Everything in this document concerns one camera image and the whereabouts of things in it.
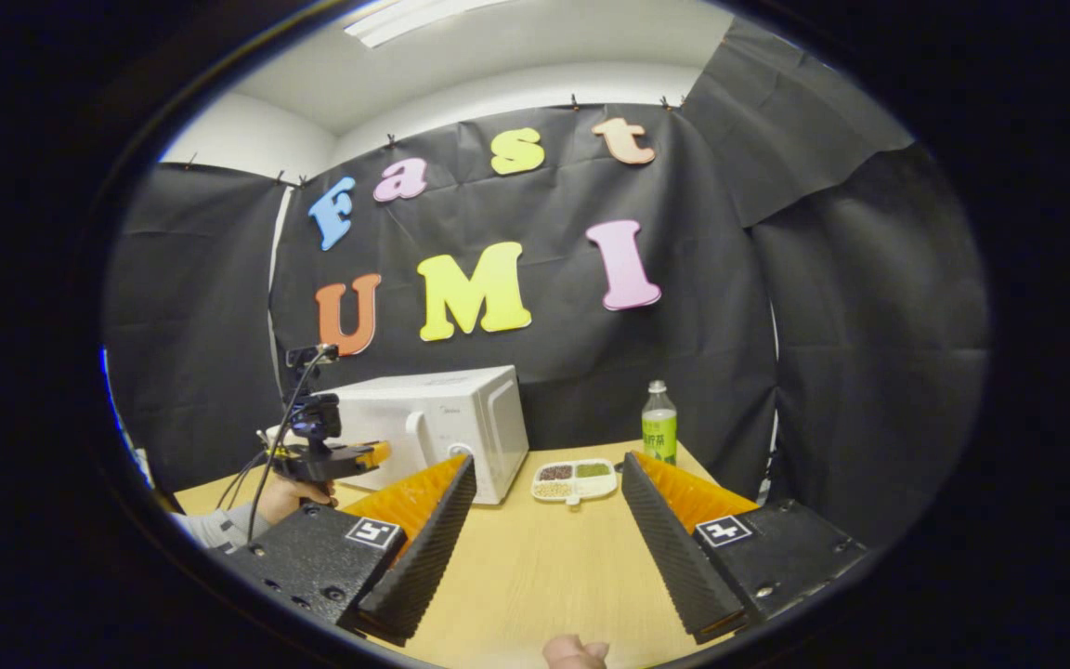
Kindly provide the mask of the green drink bottle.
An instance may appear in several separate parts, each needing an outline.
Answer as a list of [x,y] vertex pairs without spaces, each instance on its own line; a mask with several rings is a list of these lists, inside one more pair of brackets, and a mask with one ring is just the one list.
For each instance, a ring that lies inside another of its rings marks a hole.
[[678,462],[678,410],[668,397],[663,380],[649,382],[641,428],[646,456],[672,466]]

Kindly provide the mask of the white divided tray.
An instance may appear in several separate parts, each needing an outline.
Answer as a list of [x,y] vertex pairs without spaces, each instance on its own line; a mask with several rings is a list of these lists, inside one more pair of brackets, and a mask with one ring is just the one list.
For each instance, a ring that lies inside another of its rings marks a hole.
[[[594,476],[594,478],[576,478],[576,465],[587,463],[587,462],[606,462],[612,466],[612,473],[608,476]],[[568,499],[540,499],[532,495],[532,487],[539,482],[538,474],[541,467],[545,466],[555,466],[555,465],[571,465],[574,466],[574,476],[572,478],[565,478],[574,484],[574,495],[569,496]],[[620,475],[617,475],[616,467],[613,466],[611,461],[603,460],[603,458],[588,458],[588,460],[574,460],[574,461],[561,461],[552,462],[538,467],[535,474],[532,475],[530,483],[530,495],[535,500],[540,501],[540,503],[564,503],[566,505],[578,505],[582,501],[607,498],[607,496],[612,495],[620,489]]]

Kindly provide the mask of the white microwave oven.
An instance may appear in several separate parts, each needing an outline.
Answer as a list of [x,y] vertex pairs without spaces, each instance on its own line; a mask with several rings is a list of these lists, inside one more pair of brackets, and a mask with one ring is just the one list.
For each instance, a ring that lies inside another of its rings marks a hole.
[[500,505],[526,460],[529,440],[514,367],[398,375],[335,387],[340,443],[383,440],[391,454],[377,469],[343,478],[378,491],[457,454],[476,467],[477,505]]

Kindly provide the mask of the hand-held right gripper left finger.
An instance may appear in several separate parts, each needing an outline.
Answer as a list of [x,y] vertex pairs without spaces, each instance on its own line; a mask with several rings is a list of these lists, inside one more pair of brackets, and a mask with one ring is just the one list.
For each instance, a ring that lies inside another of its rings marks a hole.
[[309,503],[221,563],[294,612],[402,647],[449,566],[476,496],[471,454],[343,508]]

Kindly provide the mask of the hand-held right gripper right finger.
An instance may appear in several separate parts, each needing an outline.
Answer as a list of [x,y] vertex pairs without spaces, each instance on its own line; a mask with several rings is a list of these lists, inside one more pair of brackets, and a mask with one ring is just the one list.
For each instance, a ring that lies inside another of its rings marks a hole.
[[698,644],[793,610],[868,551],[798,501],[759,505],[638,452],[621,463],[621,495]]

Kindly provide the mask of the ceiling light panel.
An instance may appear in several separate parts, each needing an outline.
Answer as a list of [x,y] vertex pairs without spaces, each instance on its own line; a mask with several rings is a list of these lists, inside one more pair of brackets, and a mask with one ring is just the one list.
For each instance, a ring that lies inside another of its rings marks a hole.
[[396,0],[374,4],[372,11],[343,27],[343,33],[374,49],[424,27],[482,7],[513,3],[514,0]]

